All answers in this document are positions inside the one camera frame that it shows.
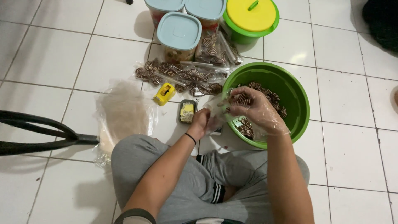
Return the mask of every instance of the white tile floor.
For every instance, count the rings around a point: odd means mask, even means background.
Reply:
[[[398,108],[392,103],[398,58],[367,34],[365,2],[275,0],[276,31],[238,46],[246,63],[277,64],[307,92],[311,121],[294,148],[310,168],[317,224],[398,224]],[[111,79],[128,78],[136,61],[160,50],[140,0],[131,6],[124,0],[0,0],[0,109],[96,134],[97,92]],[[154,91],[146,84],[142,90]],[[187,128],[176,122],[177,107],[162,107],[158,124],[174,131],[154,133],[169,144]],[[54,141],[6,125],[0,139]],[[193,154],[250,148],[225,126],[222,136],[205,137]],[[110,224],[120,210],[109,175],[91,162],[95,156],[80,146],[0,157],[2,223]]]

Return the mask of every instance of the green bucket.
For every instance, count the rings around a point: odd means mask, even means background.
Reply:
[[[296,142],[304,134],[310,120],[310,104],[300,82],[284,68],[270,63],[254,62],[235,70],[225,81],[223,92],[236,88],[240,83],[248,84],[251,81],[256,81],[278,94],[279,104],[287,110],[287,116],[283,120],[291,132],[293,143]],[[228,125],[243,141],[254,147],[267,149],[267,143],[253,141],[242,135],[233,121],[228,122]]]
[[[255,41],[257,41],[258,38],[266,36],[270,33],[272,33],[276,27],[279,24],[279,10],[278,7],[275,5],[275,3],[271,0],[272,4],[275,6],[276,10],[276,17],[275,17],[275,22],[272,24],[272,26],[264,31],[261,32],[250,32],[246,31],[237,25],[235,25],[231,19],[228,17],[228,13],[225,10],[224,14],[222,15],[225,23],[231,28],[231,35],[230,39],[238,44],[251,44]]]

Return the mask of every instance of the plastic glove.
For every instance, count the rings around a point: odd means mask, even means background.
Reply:
[[[263,128],[268,135],[285,135],[290,133],[283,119],[262,92],[246,86],[239,87],[231,91],[231,96],[234,97],[232,102],[236,101],[240,94],[246,94],[251,99],[250,105],[231,106],[230,114],[232,116],[246,116],[252,123]]]

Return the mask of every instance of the plastic container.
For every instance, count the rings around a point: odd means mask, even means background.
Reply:
[[[199,19],[202,31],[215,32],[226,7],[226,0],[186,0],[185,10]]]
[[[300,82],[285,69],[270,63],[254,62],[236,69],[226,80],[223,92],[229,88],[236,88],[240,83],[256,81],[264,88],[277,93],[280,97],[280,105],[287,110],[285,121],[289,128],[293,143],[296,142],[305,132],[310,120],[310,105],[307,94]],[[232,131],[248,144],[267,149],[267,143],[256,142],[242,135],[234,124],[228,122]]]
[[[185,0],[145,0],[145,4],[149,8],[153,25],[157,29],[160,20],[168,12],[182,12]]]
[[[164,60],[169,63],[193,61],[202,33],[202,25],[194,16],[169,12],[159,23],[157,35],[164,46]]]
[[[228,0],[222,17],[231,40],[250,44],[276,29],[279,10],[272,0]]]

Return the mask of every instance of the yellow lid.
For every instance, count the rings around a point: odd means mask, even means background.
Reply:
[[[235,25],[251,32],[269,29],[276,18],[271,0],[228,0],[226,11]]]

